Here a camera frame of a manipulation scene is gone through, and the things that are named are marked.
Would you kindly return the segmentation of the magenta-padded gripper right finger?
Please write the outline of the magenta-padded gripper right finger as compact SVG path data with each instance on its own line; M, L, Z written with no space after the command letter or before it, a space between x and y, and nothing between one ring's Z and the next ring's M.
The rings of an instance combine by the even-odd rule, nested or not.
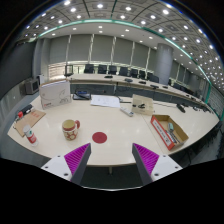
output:
M143 185L152 183L182 169L168 155L158 155L136 143L132 145L132 154Z

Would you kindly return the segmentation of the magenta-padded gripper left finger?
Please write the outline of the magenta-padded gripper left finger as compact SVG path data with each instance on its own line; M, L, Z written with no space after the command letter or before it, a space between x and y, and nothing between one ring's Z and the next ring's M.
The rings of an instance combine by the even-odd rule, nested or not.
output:
M91 144L87 143L66 155L58 155L50 159L42 169L79 185L90 155Z

